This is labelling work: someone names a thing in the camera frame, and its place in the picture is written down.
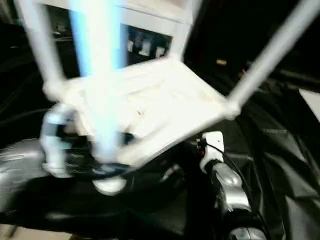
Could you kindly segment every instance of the wire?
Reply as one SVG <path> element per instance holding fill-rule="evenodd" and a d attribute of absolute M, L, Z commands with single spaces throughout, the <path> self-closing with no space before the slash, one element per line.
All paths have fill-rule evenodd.
<path fill-rule="evenodd" d="M 41 109 L 36 109 L 36 110 L 31 110 L 31 111 L 25 111 L 23 113 L 11 116 L 5 120 L 0 120 L 0 126 L 9 124 L 9 123 L 14 122 L 16 120 L 19 120 L 21 118 L 30 116 L 32 114 L 42 113 L 42 112 L 46 112 L 46 111 L 48 111 L 48 108 L 41 108 Z"/>
<path fill-rule="evenodd" d="M 239 167 L 234 163 L 234 161 L 232 161 L 230 159 L 230 157 L 228 157 L 227 154 L 225 154 L 223 151 L 221 151 L 219 148 L 209 144 L 209 143 L 206 143 L 208 146 L 214 148 L 215 150 L 217 150 L 219 153 L 221 153 L 223 155 L 223 157 L 225 157 L 228 162 L 233 166 L 233 168 L 237 171 L 237 173 L 239 174 L 239 176 L 241 177 L 242 179 L 242 183 L 244 185 L 244 188 L 246 190 L 246 192 L 248 193 L 248 198 L 249 198 L 249 201 L 251 202 L 252 205 L 254 205 L 254 201 L 253 201 L 253 197 L 252 197 L 252 194 L 251 194 L 251 191 L 250 191 L 250 187 L 248 185 L 248 182 L 246 181 L 244 175 L 241 173 L 241 170 L 239 169 Z"/>

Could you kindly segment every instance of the silver metal part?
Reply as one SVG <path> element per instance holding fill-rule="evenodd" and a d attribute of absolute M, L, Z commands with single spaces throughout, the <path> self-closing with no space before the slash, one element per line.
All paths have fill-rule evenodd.
<path fill-rule="evenodd" d="M 228 212 L 234 209 L 251 210 L 246 192 L 242 188 L 241 177 L 227 164 L 218 163 L 213 170 L 221 184 L 222 211 Z"/>
<path fill-rule="evenodd" d="M 229 234 L 228 240 L 267 240 L 267 238 L 265 234 L 257 228 L 240 227 Z"/>
<path fill-rule="evenodd" d="M 13 197 L 34 178 L 47 175 L 41 168 L 45 154 L 36 139 L 23 140 L 0 153 L 0 212 L 8 211 Z"/>

